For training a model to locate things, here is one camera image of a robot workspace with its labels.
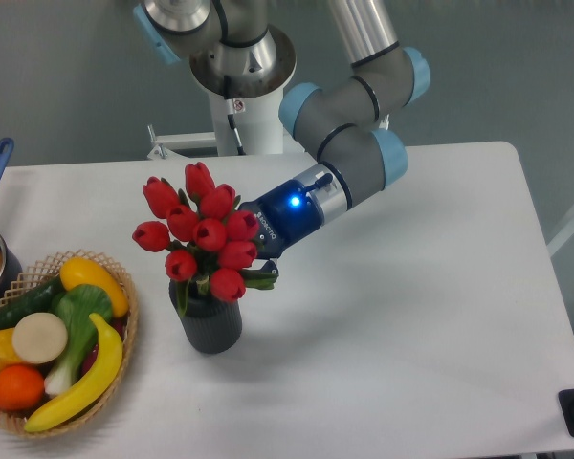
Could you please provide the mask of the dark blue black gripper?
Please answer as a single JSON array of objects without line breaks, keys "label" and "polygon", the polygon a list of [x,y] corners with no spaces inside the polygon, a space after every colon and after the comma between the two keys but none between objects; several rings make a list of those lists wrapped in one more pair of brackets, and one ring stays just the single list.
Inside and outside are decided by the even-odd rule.
[{"label": "dark blue black gripper", "polygon": [[260,244],[257,258],[266,260],[257,270],[262,287],[273,287],[279,277],[278,267],[272,258],[321,227],[320,211],[305,186],[289,180],[268,191],[254,201],[240,204],[239,210],[251,212],[258,222],[254,241]]}]

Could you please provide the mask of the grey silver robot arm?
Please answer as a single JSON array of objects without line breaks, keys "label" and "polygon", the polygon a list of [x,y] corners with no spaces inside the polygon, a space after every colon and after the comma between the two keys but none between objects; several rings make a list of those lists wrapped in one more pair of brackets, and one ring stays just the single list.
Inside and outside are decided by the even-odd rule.
[{"label": "grey silver robot arm", "polygon": [[287,248],[407,170],[406,149],[383,122],[427,91],[429,65],[399,43],[382,2],[329,9],[352,69],[332,91],[290,85],[294,47],[268,22],[263,1],[142,1],[134,10],[162,59],[187,61],[207,92],[220,155],[279,154],[290,137],[314,160],[250,203],[217,198],[230,241],[220,251],[187,246],[216,287],[272,288]]}]

